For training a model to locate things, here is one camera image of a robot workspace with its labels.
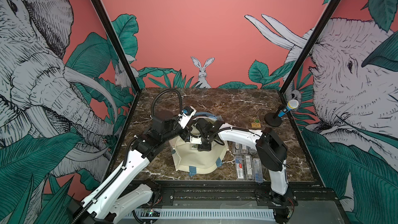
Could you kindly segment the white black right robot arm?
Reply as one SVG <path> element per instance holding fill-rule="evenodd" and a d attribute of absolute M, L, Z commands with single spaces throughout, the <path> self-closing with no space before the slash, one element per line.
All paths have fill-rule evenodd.
<path fill-rule="evenodd" d="M 255 149 L 262 165 L 269 171 L 271 192 L 281 197 L 286 195 L 289 188 L 286 173 L 288 147 L 273 129 L 251 130 L 223 121 L 210 122 L 206 118 L 196 119 L 193 126 L 203 144 L 215 140 L 231 141 Z"/>

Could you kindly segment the cream canvas tote bag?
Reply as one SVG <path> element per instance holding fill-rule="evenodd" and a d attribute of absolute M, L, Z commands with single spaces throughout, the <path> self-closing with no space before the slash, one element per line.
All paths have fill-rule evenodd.
<path fill-rule="evenodd" d="M 176 171 L 188 172 L 190 176 L 209 174 L 222 166 L 228 143 L 211 144 L 211 151 L 199 151 L 198 144 L 192 144 L 176 137 L 169 141 Z"/>

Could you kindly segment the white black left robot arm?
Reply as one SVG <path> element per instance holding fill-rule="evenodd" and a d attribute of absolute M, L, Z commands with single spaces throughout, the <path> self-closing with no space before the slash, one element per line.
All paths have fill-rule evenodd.
<path fill-rule="evenodd" d="M 154 187 L 141 184 L 137 190 L 120 196 L 135 176 L 164 148 L 164 143 L 179 136 L 189 122 L 184 112 L 169 111 L 153 115 L 151 126 L 129 142 L 124 160 L 104 182 L 81 203 L 68 211 L 74 224 L 115 224 L 135 208 L 149 202 Z"/>

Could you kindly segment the clear plastic compass case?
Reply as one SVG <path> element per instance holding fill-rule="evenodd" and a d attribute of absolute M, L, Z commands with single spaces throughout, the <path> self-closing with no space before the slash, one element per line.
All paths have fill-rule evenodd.
<path fill-rule="evenodd" d="M 234 143 L 233 144 L 232 153 L 233 153 L 233 155 L 240 155 L 241 154 L 241 145 L 239 143 Z"/>

